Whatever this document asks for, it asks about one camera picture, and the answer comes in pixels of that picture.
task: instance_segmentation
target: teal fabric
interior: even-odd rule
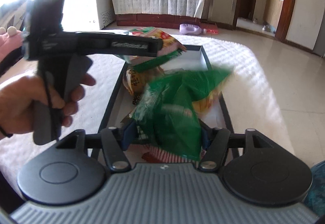
[[[325,215],[325,161],[311,168],[313,183],[304,201],[318,216]]]

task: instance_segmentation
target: white refrigerator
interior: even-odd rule
[[[115,20],[112,0],[64,0],[65,31],[96,31]]]

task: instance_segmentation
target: pink stuffed toy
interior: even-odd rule
[[[11,26],[5,31],[0,28],[0,62],[13,50],[22,45],[21,31]]]

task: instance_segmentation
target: metal screw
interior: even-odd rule
[[[202,169],[211,170],[215,169],[215,167],[217,167],[217,164],[213,161],[206,161],[202,162],[200,166]]]
[[[113,168],[117,169],[117,170],[125,169],[128,166],[129,166],[129,164],[125,161],[117,161],[117,162],[113,163]]]
[[[166,164],[164,164],[164,165],[162,165],[162,166],[160,167],[160,169],[162,169],[162,170],[166,170],[166,169],[168,169],[168,168],[169,168],[169,166],[166,165]]]

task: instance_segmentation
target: gray ribbed surface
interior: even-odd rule
[[[115,174],[91,199],[68,207],[25,203],[12,217],[21,224],[99,223],[315,223],[317,216],[298,203],[283,208],[250,205],[231,195],[217,175],[191,164],[138,164]]]

